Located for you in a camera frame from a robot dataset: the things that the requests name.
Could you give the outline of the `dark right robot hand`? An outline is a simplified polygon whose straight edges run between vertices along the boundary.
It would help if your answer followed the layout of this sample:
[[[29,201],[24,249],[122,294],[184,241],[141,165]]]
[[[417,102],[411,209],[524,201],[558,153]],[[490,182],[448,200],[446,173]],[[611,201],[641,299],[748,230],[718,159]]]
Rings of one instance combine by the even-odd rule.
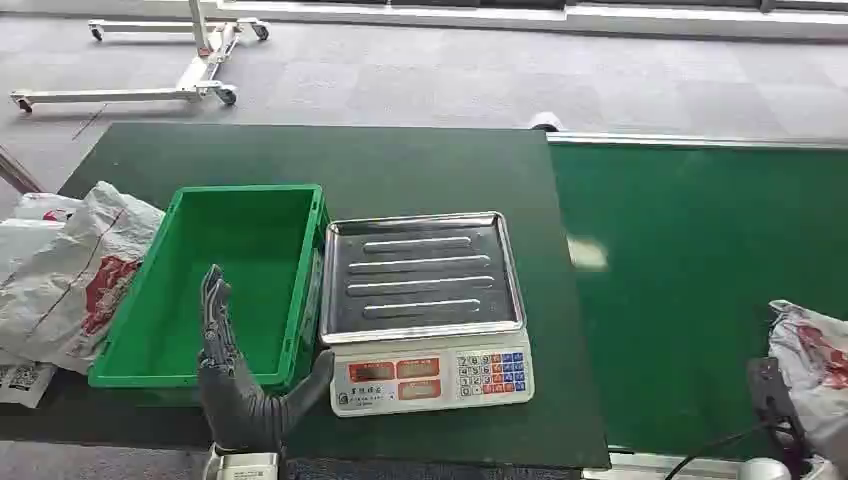
[[[777,459],[789,470],[792,479],[809,473],[812,450],[790,398],[778,359],[754,358],[746,366],[752,407],[770,438]]]

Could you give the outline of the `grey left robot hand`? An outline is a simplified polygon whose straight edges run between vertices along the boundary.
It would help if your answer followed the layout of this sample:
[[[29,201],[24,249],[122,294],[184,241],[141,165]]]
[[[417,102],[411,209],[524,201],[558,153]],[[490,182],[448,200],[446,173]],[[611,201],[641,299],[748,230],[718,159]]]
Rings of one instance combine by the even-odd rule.
[[[230,285],[213,264],[200,287],[202,350],[197,379],[200,402],[220,451],[285,451],[299,420],[329,391],[335,355],[323,350],[308,376],[284,395],[266,393],[239,349],[229,315]]]

